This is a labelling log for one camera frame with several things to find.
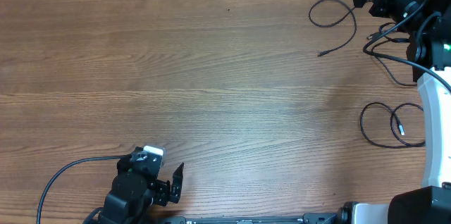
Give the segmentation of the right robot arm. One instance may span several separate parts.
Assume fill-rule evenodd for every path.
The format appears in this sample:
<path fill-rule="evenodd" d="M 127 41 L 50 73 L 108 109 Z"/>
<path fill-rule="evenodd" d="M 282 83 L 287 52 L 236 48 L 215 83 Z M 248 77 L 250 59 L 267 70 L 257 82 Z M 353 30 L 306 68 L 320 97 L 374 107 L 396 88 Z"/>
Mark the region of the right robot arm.
<path fill-rule="evenodd" d="M 391 18 L 409 34 L 403 63 L 424 110 L 426 166 L 421 188 L 393 197 L 389 204 L 347 203 L 334 223 L 450 222 L 450 0 L 353 0 L 372 2 L 369 13 Z"/>

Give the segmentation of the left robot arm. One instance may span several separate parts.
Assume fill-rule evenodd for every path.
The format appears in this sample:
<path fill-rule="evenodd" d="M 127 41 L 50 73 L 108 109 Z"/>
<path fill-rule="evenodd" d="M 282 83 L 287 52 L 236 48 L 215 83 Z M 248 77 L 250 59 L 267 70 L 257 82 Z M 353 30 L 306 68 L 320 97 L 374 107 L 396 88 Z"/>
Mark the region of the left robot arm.
<path fill-rule="evenodd" d="M 83 224 L 143 223 L 147 209 L 156 204 L 166 206 L 180 201 L 183 187 L 183 169 L 180 164 L 173 180 L 158 179 L 166 150 L 161 147 L 136 147 L 117 162 L 118 174 L 113 179 L 104 205 L 86 217 Z"/>

